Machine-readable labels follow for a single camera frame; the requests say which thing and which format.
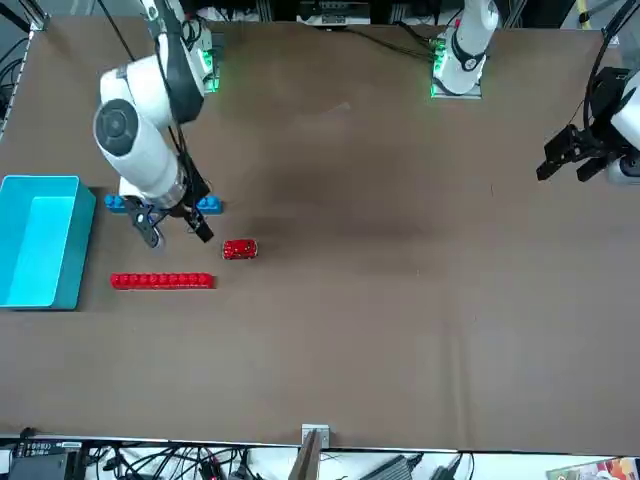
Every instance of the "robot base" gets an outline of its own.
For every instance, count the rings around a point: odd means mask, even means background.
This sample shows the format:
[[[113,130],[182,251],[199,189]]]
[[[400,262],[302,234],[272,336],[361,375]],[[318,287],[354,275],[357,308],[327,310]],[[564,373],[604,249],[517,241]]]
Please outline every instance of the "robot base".
[[[464,95],[453,95],[446,92],[434,83],[431,85],[431,91],[429,92],[429,94],[431,98],[471,98],[476,100],[482,99],[482,90],[480,88],[480,85],[476,85],[471,89],[471,91],[465,93]]]

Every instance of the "electronic device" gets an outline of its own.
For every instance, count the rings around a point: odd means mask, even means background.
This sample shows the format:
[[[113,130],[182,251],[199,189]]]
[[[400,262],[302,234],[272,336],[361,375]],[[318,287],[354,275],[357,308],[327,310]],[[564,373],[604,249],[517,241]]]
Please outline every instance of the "electronic device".
[[[11,462],[9,480],[76,480],[84,478],[77,452],[16,457]]]
[[[360,480],[411,480],[411,469],[403,455],[393,457],[388,462],[369,472]]]

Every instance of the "brown table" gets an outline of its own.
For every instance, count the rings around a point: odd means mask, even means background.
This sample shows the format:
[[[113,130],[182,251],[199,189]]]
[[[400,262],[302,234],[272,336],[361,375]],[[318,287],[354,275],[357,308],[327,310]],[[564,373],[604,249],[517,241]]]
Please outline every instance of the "brown table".
[[[142,21],[118,23],[151,53]],[[221,90],[185,128],[226,202],[215,239],[168,220],[157,254],[99,208],[78,311],[0,315],[1,430],[295,443],[312,422],[340,446],[638,453],[639,193],[535,178],[600,35],[498,32],[484,99],[432,101],[425,64],[358,36],[220,28]],[[125,61],[106,21],[54,19],[2,173],[115,190],[91,121]],[[223,261],[244,236],[260,257]],[[191,270],[218,290],[108,282]]]

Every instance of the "floor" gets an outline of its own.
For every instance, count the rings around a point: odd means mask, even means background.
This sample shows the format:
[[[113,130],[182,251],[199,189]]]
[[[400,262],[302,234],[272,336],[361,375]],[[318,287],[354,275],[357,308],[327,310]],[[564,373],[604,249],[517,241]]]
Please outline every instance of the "floor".
[[[135,461],[145,455],[157,452],[159,449],[128,449],[125,451],[129,462]],[[249,456],[249,468],[254,474],[260,474],[264,480],[278,480],[288,478],[289,472],[295,462],[297,455],[296,448],[256,448],[251,450]],[[357,480],[371,472],[386,461],[395,457],[397,453],[328,453],[322,454],[319,467],[319,480],[337,480],[347,478]],[[105,456],[101,462],[101,467],[112,455]],[[412,478],[416,480],[429,480],[438,466],[447,466],[456,457],[455,453],[427,453],[416,469],[412,472]],[[512,455],[512,454],[476,454],[474,480],[512,480],[519,478],[522,480],[545,480],[548,470],[564,468],[571,465],[581,465],[600,461],[606,457],[579,457],[564,455]],[[7,472],[9,468],[9,451],[0,452],[0,472]],[[140,473],[155,473],[159,462],[150,464],[149,470]],[[179,461],[172,460],[164,471],[163,478],[171,480],[180,475],[178,472],[172,475],[175,469],[179,469]],[[85,478],[87,480],[112,480],[111,472],[102,472],[100,467],[99,477],[96,475],[95,467],[89,468]],[[460,467],[456,474],[457,480],[468,479],[470,476],[470,463],[465,455],[460,462]]]
[[[113,15],[138,15],[139,7],[135,0],[104,0],[107,8]],[[589,6],[597,4],[599,0],[585,0]],[[15,12],[22,9],[18,0],[5,0],[7,6]],[[101,15],[102,12],[96,0],[41,0],[45,11],[52,15]],[[601,28],[606,24],[610,16],[615,12],[619,4],[614,5],[608,11],[598,14],[590,22],[591,28]],[[577,22],[578,2],[567,17],[563,28],[579,28]],[[625,65],[630,68],[640,66],[640,15],[632,19],[625,31],[620,34],[620,49]],[[6,51],[11,45],[22,38],[24,34],[8,20],[0,17],[0,52]],[[16,49],[8,61],[20,58],[24,48]],[[7,471],[8,454],[0,457],[0,472]],[[296,449],[257,449],[252,453],[252,470],[259,472],[265,480],[286,478],[293,465]],[[334,480],[344,476],[358,478],[371,471],[377,465],[393,457],[393,453],[338,453],[324,457],[320,478],[322,480]],[[428,479],[438,465],[448,464],[454,454],[433,453],[425,455],[422,463],[414,471],[414,478]],[[600,457],[578,457],[560,455],[519,455],[519,454],[478,454],[476,455],[476,469],[474,479],[514,478],[514,472],[518,478],[544,479],[545,472],[549,469],[577,465],[599,459]],[[465,472],[466,464],[461,465],[461,472]],[[459,472],[457,478],[465,478]],[[95,470],[91,469],[86,478],[95,478]],[[100,478],[111,478],[110,474],[103,474]]]

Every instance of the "blue bin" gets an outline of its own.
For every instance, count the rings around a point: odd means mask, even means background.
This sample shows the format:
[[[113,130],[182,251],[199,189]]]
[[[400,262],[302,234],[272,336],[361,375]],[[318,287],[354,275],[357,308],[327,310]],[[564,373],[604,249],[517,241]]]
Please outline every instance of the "blue bin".
[[[95,205],[78,177],[4,178],[0,308],[76,308]]]

